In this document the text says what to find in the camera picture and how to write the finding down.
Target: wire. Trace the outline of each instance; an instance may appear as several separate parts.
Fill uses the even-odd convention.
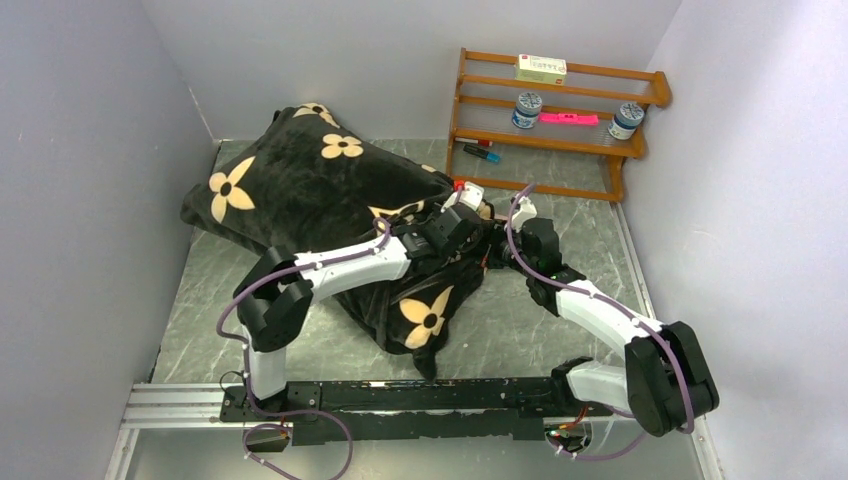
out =
[[[584,404],[583,408],[580,409],[580,413],[577,414],[577,418],[574,419],[573,422],[566,422],[559,426],[560,430],[569,430],[577,426],[578,423],[583,421],[583,417],[586,416],[586,413],[589,412],[589,404]]]
[[[518,195],[516,195],[512,199],[512,203],[509,206],[509,213],[507,214],[507,217],[506,217],[506,223],[507,223],[506,240],[507,240],[507,243],[509,244],[509,250],[512,253],[512,256],[515,258],[515,261],[518,262],[519,265],[521,265],[521,268],[523,268],[524,271],[527,272],[528,275],[539,280],[540,282],[547,283],[548,285],[552,285],[554,287],[557,287],[557,288],[560,288],[560,289],[563,289],[563,290],[568,290],[570,292],[580,293],[580,294],[586,295],[590,298],[600,300],[600,301],[612,306],[613,308],[615,308],[619,312],[621,312],[624,316],[626,316],[631,321],[633,321],[633,320],[638,321],[639,328],[646,331],[648,333],[648,335],[650,335],[651,338],[653,338],[654,341],[656,341],[657,344],[659,344],[660,348],[663,349],[666,356],[668,357],[669,362],[671,363],[671,368],[674,370],[674,376],[675,376],[675,378],[677,378],[677,384],[680,386],[680,394],[683,397],[683,406],[684,406],[684,409],[686,410],[686,427],[685,428],[679,428],[678,430],[683,432],[683,433],[686,433],[686,434],[692,433],[695,430],[695,418],[694,418],[695,415],[694,415],[694,411],[693,411],[693,408],[692,408],[692,398],[689,395],[689,389],[686,386],[686,381],[683,377],[683,369],[680,368],[680,362],[677,360],[677,356],[674,355],[674,352],[671,350],[671,347],[668,346],[668,343],[665,341],[665,339],[663,339],[657,332],[655,332],[652,328],[650,328],[644,322],[642,322],[641,320],[638,320],[636,318],[636,316],[630,310],[627,309],[627,307],[616,302],[612,298],[609,298],[606,295],[602,295],[602,294],[593,295],[592,292],[590,292],[589,290],[586,290],[584,288],[574,287],[574,286],[567,285],[567,284],[562,283],[562,282],[557,282],[556,280],[552,280],[548,277],[545,277],[545,276],[541,275],[539,272],[536,272],[535,270],[533,270],[529,265],[527,265],[527,262],[525,262],[524,259],[521,258],[521,252],[518,251],[518,247],[516,247],[516,245],[515,245],[515,239],[513,238],[512,216],[515,214],[515,208],[518,205],[518,202],[521,201],[522,198],[529,195],[530,192],[532,192],[535,188],[536,188],[535,183],[531,183],[531,184],[527,185],[526,187],[524,187],[524,190],[519,192]],[[580,457],[577,457],[577,455],[573,455],[573,458],[579,458],[580,460],[585,460],[585,461],[599,461],[599,460],[609,460],[609,459],[612,459],[612,458],[618,458],[622,455],[629,453],[631,450],[636,448],[636,446],[639,444],[639,442],[642,441],[642,439],[644,437],[645,437],[645,432],[642,432],[641,435],[636,437],[636,440],[634,440],[630,445],[628,445],[623,450],[621,450],[621,452],[618,452],[616,454],[595,455],[595,456],[582,455]]]
[[[226,377],[227,375],[229,375],[229,374],[231,374],[231,373],[234,373],[234,374],[236,374],[237,376],[239,376],[239,377],[241,378],[241,382],[242,382],[242,383],[244,383],[244,374],[243,374],[243,373],[239,372],[238,370],[229,370],[229,371],[226,371],[226,372],[224,372],[224,374],[223,374],[223,375],[221,375],[221,377],[218,379],[218,386],[219,386],[219,387],[221,387],[221,390],[223,390],[223,391],[225,391],[225,392],[227,391],[227,389],[226,389],[226,388],[224,388],[224,377]]]
[[[262,410],[259,407],[259,405],[257,405],[256,397],[253,395],[253,388],[251,386],[250,355],[249,355],[249,352],[248,352],[248,346],[249,346],[248,340],[247,340],[246,337],[239,335],[237,333],[225,332],[224,331],[224,322],[226,322],[227,318],[230,316],[230,314],[233,312],[233,310],[236,309],[236,307],[239,305],[239,303],[241,303],[245,298],[247,298],[253,292],[255,292],[256,290],[258,290],[259,288],[261,288],[262,286],[264,286],[268,283],[279,280],[279,279],[285,277],[286,275],[291,275],[292,273],[300,272],[300,271],[303,271],[303,270],[320,268],[323,265],[333,265],[333,264],[336,264],[336,263],[346,262],[346,261],[349,261],[349,260],[354,260],[354,259],[357,259],[357,258],[367,257],[367,256],[370,256],[370,255],[376,254],[377,252],[382,250],[386,246],[386,244],[389,242],[389,240],[391,239],[391,224],[386,219],[384,219],[382,217],[375,218],[374,219],[374,228],[377,230],[378,233],[380,232],[380,228],[379,228],[380,224],[383,227],[383,235],[380,238],[380,242],[377,244],[376,247],[369,248],[369,249],[366,249],[366,250],[362,250],[362,251],[359,251],[359,252],[356,252],[356,253],[351,253],[351,254],[348,254],[348,255],[340,255],[338,257],[327,258],[327,259],[323,260],[323,262],[321,262],[321,265],[319,265],[316,262],[307,263],[307,264],[303,264],[303,265],[295,265],[293,267],[285,268],[285,269],[280,270],[278,272],[271,273],[270,275],[266,275],[266,276],[260,278],[259,280],[257,280],[256,282],[252,283],[247,288],[245,288],[241,293],[236,295],[236,297],[233,298],[233,301],[230,302],[224,308],[224,311],[221,313],[221,316],[218,318],[218,323],[215,325],[215,331],[218,333],[218,335],[220,335],[224,338],[231,339],[231,340],[238,340],[239,342],[242,343],[242,351],[244,352],[244,375],[242,376],[242,378],[244,379],[245,392],[247,393],[247,400],[250,403],[250,408],[254,412],[256,412],[260,415],[264,415],[266,417],[292,417],[292,416],[295,416],[295,415],[306,415],[306,414],[320,415],[322,417],[328,418],[329,420],[332,420],[342,429],[342,432],[344,432],[345,438],[347,439],[347,445],[348,445],[347,459],[345,460],[344,466],[342,466],[341,470],[339,470],[339,473],[332,476],[330,478],[330,480],[338,480],[339,478],[342,477],[342,475],[345,474],[345,472],[347,472],[348,468],[350,468],[350,462],[351,462],[351,460],[353,460],[353,435],[351,434],[350,429],[347,427],[347,425],[344,424],[344,422],[342,422],[335,415],[333,415],[331,413],[323,412],[323,411],[317,410],[317,409],[315,409],[315,410],[292,410],[292,411],[288,411],[288,412],[266,412],[265,410]],[[242,437],[242,447],[244,448],[244,453],[245,453],[244,458],[245,459],[249,458],[249,459],[253,460],[254,462],[256,462],[256,463],[258,463],[258,464],[260,464],[264,467],[267,467],[270,470],[273,470],[274,472],[282,475],[283,477],[288,478],[289,480],[300,480],[299,478],[295,477],[294,475],[289,474],[288,472],[282,470],[281,468],[277,467],[276,465],[274,465],[271,462],[265,461],[264,458],[260,458],[258,455],[254,454],[253,452],[250,451],[250,448],[248,446],[248,438],[250,437],[250,435],[252,433],[257,432],[259,430],[276,430],[276,431],[279,431],[281,433],[285,433],[286,435],[291,434],[290,429],[288,427],[285,427],[283,425],[274,424],[274,423],[262,423],[262,424],[254,426],[253,428],[245,431],[244,435]]]

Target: gray floor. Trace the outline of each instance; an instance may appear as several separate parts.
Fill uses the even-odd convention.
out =
[[[374,143],[436,168],[445,164],[447,143],[443,140]],[[224,143],[218,162],[232,158],[246,145]],[[495,146],[502,161],[494,165],[456,150],[457,174],[603,189],[599,162],[592,156]],[[501,213],[511,195],[486,190],[486,198]],[[601,290],[638,310],[634,277],[610,205],[551,195],[532,198],[540,216],[554,219],[564,260]],[[218,337],[215,322],[255,261],[253,254],[228,241],[196,232],[162,342],[155,383],[212,382],[228,370],[241,368],[239,346]],[[228,327],[236,326],[231,318]],[[329,350],[333,355],[325,355]],[[548,375],[551,368],[580,355],[611,363],[618,360],[588,332],[533,303],[523,277],[493,271],[451,320],[451,339],[437,362],[441,378],[534,376]],[[301,336],[288,349],[287,370],[291,380],[420,378],[410,356],[381,351],[333,300],[310,311]]]

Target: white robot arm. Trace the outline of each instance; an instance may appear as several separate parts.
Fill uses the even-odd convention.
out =
[[[296,255],[270,249],[260,259],[236,294],[282,268],[310,264],[314,268],[281,279],[282,290],[276,283],[261,287],[238,306],[249,339],[252,393],[258,400],[286,390],[286,346],[300,333],[315,302],[361,285],[397,280],[410,272],[434,272],[466,247],[469,238],[481,235],[481,219],[475,210],[482,189],[473,184],[461,188],[441,212],[421,225],[392,231],[387,242],[378,238],[339,250]],[[518,205],[511,218],[513,246],[507,241],[503,224],[485,233],[487,238],[482,242],[491,252],[489,267],[523,273],[537,304],[585,328],[625,361],[624,367],[612,367],[579,358],[555,368],[552,381],[567,387],[565,395],[632,412],[655,436],[679,428],[691,414],[699,416],[715,409],[718,393],[692,329],[682,322],[662,324],[611,300],[584,275],[562,263],[559,236],[552,222],[536,218],[528,198],[522,198]],[[516,248],[521,261],[513,255]],[[330,262],[363,250],[373,250],[373,254]],[[658,338],[668,344],[658,343]],[[674,362],[670,362],[668,352],[672,352]],[[682,365],[685,385],[680,384],[680,375],[675,375],[670,363]]]

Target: wooden shelf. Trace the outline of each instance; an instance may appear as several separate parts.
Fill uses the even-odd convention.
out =
[[[637,131],[629,140],[617,140],[609,134],[607,125],[612,114],[544,106],[542,111],[545,113],[597,115],[600,122],[596,126],[537,123],[531,129],[523,129],[512,124],[514,107],[515,102],[507,100],[460,96],[456,136],[599,155],[640,157],[644,153],[641,131]]]
[[[569,63],[566,85],[545,85],[515,80],[513,78],[515,59],[514,55],[469,52],[464,48],[461,50],[451,116],[447,174],[453,173],[453,143],[456,137],[604,155],[607,159],[609,185],[612,192],[593,192],[547,185],[540,185],[537,191],[611,202],[621,201],[624,196],[621,178],[624,159],[639,158],[644,155],[645,138],[640,127],[629,140],[617,140],[609,134],[607,126],[613,117],[612,112],[624,101],[636,102],[646,111],[651,105],[660,107],[668,105],[671,102],[671,89],[665,74]],[[471,89],[471,86],[475,84],[478,85],[477,89],[481,88],[480,86],[486,89],[485,96],[463,92],[463,87]],[[554,106],[546,101],[542,107],[545,113],[597,115],[600,123],[597,126],[537,123],[532,129],[521,129],[512,124],[512,110],[515,107],[514,98],[517,97],[515,93],[517,91],[550,92],[543,98],[554,97],[572,105],[579,104],[580,100],[587,98],[603,99],[607,102],[604,106],[610,111]],[[524,187],[518,182],[503,180],[456,178],[482,186],[510,190],[520,190]]]

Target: yellow box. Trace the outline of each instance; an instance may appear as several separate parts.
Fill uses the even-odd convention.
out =
[[[525,82],[565,85],[568,73],[565,60],[559,58],[519,55],[515,61],[515,79]]]

